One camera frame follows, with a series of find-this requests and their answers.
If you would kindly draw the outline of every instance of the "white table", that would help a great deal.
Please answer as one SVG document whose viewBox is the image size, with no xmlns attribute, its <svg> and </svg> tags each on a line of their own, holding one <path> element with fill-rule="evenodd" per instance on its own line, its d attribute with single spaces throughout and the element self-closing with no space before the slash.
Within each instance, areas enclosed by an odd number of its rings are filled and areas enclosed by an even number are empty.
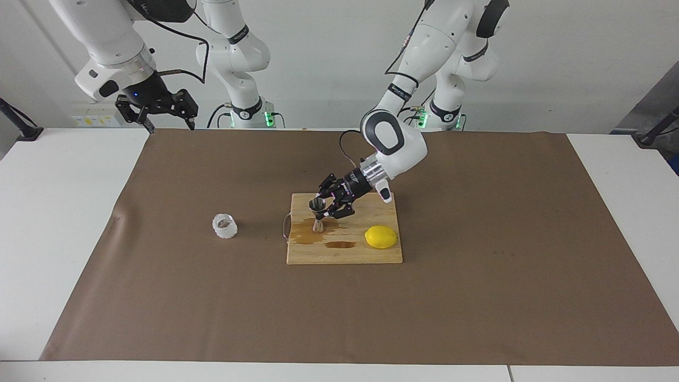
<svg viewBox="0 0 679 382">
<path fill-rule="evenodd" d="M 0 360 L 39 357 L 146 138 L 139 129 L 50 129 L 36 142 L 17 143 L 0 161 Z M 679 177 L 658 153 L 638 149 L 629 137 L 569 138 L 679 326 Z M 109 378 L 103 381 L 508 382 L 509 371 L 515 382 L 679 380 L 679 368 L 96 361 L 3 362 L 0 381 L 98 375 Z"/>
</svg>

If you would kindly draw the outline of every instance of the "black pole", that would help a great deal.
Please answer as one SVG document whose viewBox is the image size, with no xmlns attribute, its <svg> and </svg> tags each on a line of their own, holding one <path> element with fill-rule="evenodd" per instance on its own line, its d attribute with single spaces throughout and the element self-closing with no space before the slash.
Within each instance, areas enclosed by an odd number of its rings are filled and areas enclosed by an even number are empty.
<svg viewBox="0 0 679 382">
<path fill-rule="evenodd" d="M 679 119 L 679 106 L 677 106 L 675 110 L 672 110 L 672 113 L 669 113 L 666 117 L 664 117 L 663 120 L 655 125 L 655 127 L 652 128 L 648 133 L 636 137 L 636 140 L 644 146 L 652 145 L 658 135 L 665 131 L 665 129 L 673 124 L 677 119 Z"/>
<path fill-rule="evenodd" d="M 32 142 L 38 139 L 38 136 L 43 131 L 43 128 L 41 127 L 29 126 L 24 122 L 24 120 L 17 116 L 14 110 L 12 110 L 10 104 L 2 98 L 0 98 L 0 111 L 2 111 L 2 114 L 5 114 L 19 130 L 21 130 L 21 136 L 16 139 L 17 141 Z"/>
</svg>

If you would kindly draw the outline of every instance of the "brown mat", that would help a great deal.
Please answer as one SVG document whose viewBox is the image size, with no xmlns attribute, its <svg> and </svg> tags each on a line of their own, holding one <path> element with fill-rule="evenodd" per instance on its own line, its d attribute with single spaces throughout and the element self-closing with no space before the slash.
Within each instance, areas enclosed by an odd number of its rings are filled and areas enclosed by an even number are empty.
<svg viewBox="0 0 679 382">
<path fill-rule="evenodd" d="M 158 131 L 41 359 L 679 365 L 565 135 L 427 134 L 392 182 L 403 264 L 286 265 L 290 195 L 351 169 L 337 137 Z"/>
</svg>

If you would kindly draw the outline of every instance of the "wooden tool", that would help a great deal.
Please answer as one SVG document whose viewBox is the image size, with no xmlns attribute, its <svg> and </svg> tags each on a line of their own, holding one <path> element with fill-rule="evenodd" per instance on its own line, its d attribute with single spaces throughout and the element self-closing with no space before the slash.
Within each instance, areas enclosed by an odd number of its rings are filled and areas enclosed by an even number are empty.
<svg viewBox="0 0 679 382">
<path fill-rule="evenodd" d="M 312 193 L 293 194 L 287 263 L 292 264 L 399 264 L 403 262 L 401 237 L 394 201 L 385 204 L 371 192 L 356 200 L 354 215 L 335 220 L 325 218 L 325 231 L 312 231 Z M 374 225 L 393 229 L 398 241 L 387 249 L 375 249 L 365 242 L 365 231 Z"/>
</svg>

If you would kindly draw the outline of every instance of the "yellow lemon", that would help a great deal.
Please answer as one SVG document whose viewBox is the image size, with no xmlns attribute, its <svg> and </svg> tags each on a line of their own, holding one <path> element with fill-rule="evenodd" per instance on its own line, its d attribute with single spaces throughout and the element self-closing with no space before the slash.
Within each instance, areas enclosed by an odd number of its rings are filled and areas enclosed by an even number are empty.
<svg viewBox="0 0 679 382">
<path fill-rule="evenodd" d="M 372 226 L 365 231 L 365 240 L 377 249 L 389 248 L 396 244 L 396 232 L 385 226 Z"/>
</svg>

